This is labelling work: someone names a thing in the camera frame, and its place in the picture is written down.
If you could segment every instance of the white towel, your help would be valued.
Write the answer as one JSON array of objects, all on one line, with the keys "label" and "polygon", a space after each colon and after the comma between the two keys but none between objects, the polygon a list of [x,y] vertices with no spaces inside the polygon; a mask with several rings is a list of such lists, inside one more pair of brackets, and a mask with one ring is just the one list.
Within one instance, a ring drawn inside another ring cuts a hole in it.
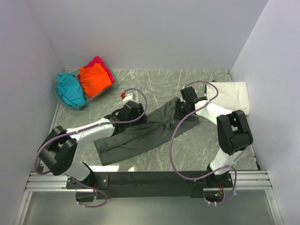
[{"label": "white towel", "polygon": [[[212,103],[229,110],[242,110],[245,115],[250,113],[250,105],[248,92],[245,82],[213,82],[213,85],[219,91],[217,98],[212,100]],[[207,86],[207,99],[211,99],[216,95],[216,90],[210,86]]]}]

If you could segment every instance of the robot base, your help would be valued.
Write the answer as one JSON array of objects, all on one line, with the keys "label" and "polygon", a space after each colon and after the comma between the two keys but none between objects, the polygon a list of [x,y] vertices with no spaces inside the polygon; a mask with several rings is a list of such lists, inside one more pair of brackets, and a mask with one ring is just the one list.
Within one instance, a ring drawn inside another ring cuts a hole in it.
[{"label": "robot base", "polygon": [[[200,177],[207,171],[182,171],[188,177]],[[203,188],[232,188],[233,183],[229,173],[223,174],[221,179],[209,176],[202,180],[184,180],[175,172],[95,172],[97,188],[106,192],[109,198],[127,197],[163,197],[190,196],[203,198]],[[67,189],[77,189],[78,202],[92,202],[94,198],[104,199],[104,196],[93,192],[80,192],[81,186],[71,182]]]}]

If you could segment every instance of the white wall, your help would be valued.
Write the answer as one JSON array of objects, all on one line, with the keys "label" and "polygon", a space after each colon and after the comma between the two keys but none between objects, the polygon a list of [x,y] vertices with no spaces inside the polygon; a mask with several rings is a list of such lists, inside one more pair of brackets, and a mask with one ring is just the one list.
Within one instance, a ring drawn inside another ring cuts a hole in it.
[{"label": "white wall", "polygon": [[57,101],[62,66],[25,0],[0,3],[0,220],[12,224]]},{"label": "white wall", "polygon": [[267,0],[27,0],[65,68],[231,69]]},{"label": "white wall", "polygon": [[232,70],[246,81],[258,161],[286,225],[300,223],[300,1],[269,0]]}]

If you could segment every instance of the gray marble surface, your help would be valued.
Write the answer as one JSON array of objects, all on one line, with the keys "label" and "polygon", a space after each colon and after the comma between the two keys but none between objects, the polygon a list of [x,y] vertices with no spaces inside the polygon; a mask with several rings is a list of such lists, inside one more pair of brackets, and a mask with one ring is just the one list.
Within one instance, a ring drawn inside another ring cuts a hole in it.
[{"label": "gray marble surface", "polygon": [[[75,128],[95,122],[117,108],[122,107],[123,90],[134,87],[144,92],[150,113],[165,102],[181,97],[180,89],[197,80],[228,82],[227,70],[114,70],[116,85],[81,111],[68,109],[60,104],[56,126]],[[204,85],[195,84],[197,95],[203,96]],[[137,95],[138,102],[144,103]],[[173,159],[178,170],[206,170],[219,150],[217,126],[205,118],[200,124],[174,140]],[[95,171],[171,171],[167,142],[153,150],[121,162],[102,166],[94,143],[88,143],[76,151],[75,159],[84,161]],[[257,170],[252,147],[237,158],[238,170]]]}]

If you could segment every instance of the folded clothes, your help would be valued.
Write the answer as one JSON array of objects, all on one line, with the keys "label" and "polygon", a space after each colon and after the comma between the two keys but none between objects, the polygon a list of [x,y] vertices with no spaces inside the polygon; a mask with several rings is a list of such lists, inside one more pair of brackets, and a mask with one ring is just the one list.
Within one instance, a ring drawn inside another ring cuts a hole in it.
[{"label": "folded clothes", "polygon": [[79,82],[89,98],[96,96],[112,84],[109,75],[99,63],[94,63],[92,67],[81,67],[79,74]]},{"label": "folded clothes", "polygon": [[74,74],[65,72],[58,74],[56,78],[58,94],[67,105],[85,104],[83,89]]},{"label": "folded clothes", "polygon": [[[248,91],[245,82],[214,82],[219,95],[212,100],[212,103],[230,110],[242,110],[246,116],[250,113]],[[217,91],[207,85],[207,98],[211,99]]]},{"label": "folded clothes", "polygon": [[106,67],[105,63],[103,62],[103,60],[99,57],[96,56],[91,62],[89,62],[86,66],[84,66],[83,68],[88,68],[88,67],[92,67],[95,65],[95,63],[99,63],[103,69],[107,72],[109,78],[111,79],[112,83],[115,82],[115,79],[111,73],[111,71],[109,70],[109,68]]}]

